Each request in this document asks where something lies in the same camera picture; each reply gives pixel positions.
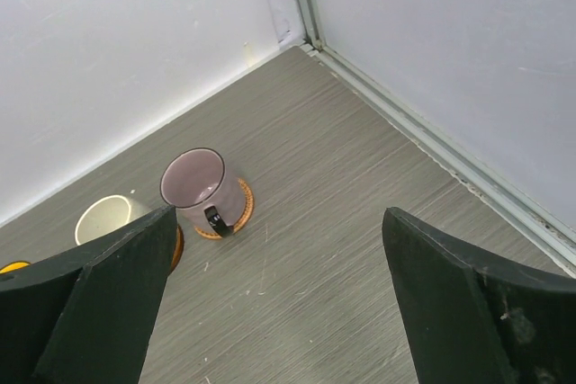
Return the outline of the white ceramic mug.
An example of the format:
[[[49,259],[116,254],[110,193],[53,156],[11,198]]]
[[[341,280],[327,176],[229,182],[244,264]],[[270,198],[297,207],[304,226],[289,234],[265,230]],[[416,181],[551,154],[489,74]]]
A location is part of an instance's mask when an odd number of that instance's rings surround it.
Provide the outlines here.
[[[123,195],[109,195],[94,202],[79,218],[75,241],[81,246],[105,236],[150,212],[150,208]]]

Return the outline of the yellow glass mug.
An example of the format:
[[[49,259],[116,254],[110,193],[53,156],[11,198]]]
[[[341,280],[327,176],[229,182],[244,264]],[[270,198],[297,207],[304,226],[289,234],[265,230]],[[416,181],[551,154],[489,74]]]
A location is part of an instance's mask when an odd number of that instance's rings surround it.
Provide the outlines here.
[[[0,269],[0,273],[8,273],[8,272],[13,272],[15,270],[19,270],[22,268],[25,268],[27,266],[29,266],[30,263],[26,262],[26,261],[16,261],[16,262],[12,262],[9,263],[7,265],[5,265],[4,267],[2,267]]]

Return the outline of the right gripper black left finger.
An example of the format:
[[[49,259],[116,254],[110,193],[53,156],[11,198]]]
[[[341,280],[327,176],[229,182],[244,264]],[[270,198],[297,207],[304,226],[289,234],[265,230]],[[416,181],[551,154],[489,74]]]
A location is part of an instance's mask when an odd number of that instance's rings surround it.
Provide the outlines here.
[[[3,383],[136,383],[176,248],[165,206],[1,276]]]

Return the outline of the purple glass mug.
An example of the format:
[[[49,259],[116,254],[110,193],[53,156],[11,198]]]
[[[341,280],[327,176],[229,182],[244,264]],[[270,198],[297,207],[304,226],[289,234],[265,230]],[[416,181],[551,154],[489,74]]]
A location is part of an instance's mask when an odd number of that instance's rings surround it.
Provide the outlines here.
[[[162,175],[160,192],[194,227],[222,237],[233,234],[233,225],[245,208],[238,177],[217,151],[207,147],[188,150],[174,159]]]

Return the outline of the woven rattan coaster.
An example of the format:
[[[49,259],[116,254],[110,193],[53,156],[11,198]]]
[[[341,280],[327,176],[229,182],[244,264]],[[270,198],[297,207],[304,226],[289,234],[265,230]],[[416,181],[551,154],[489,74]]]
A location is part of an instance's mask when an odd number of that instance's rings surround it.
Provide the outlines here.
[[[245,208],[239,220],[233,225],[232,233],[238,233],[246,224],[248,223],[249,219],[251,218],[254,209],[255,209],[255,197],[254,193],[252,192],[251,188],[249,187],[248,183],[241,178],[238,178],[238,184],[242,189],[245,195]],[[193,227],[194,231],[199,234],[200,236],[210,239],[210,240],[221,240],[222,236],[217,233],[210,233],[208,231],[202,230],[198,227]]]

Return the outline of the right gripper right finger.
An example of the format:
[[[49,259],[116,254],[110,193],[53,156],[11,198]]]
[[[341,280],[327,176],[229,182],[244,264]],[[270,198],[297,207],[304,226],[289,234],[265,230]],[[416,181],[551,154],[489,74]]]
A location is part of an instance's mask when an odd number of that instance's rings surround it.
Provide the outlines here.
[[[573,383],[575,280],[452,237],[399,208],[382,241],[418,381]]]

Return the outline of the brown wooden coaster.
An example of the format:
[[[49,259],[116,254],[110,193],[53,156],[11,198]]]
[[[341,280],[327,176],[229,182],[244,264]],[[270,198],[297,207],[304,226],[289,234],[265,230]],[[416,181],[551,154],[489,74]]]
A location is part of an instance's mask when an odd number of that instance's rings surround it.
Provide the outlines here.
[[[175,251],[173,252],[170,272],[173,272],[180,263],[185,248],[184,232],[180,225],[176,228]]]

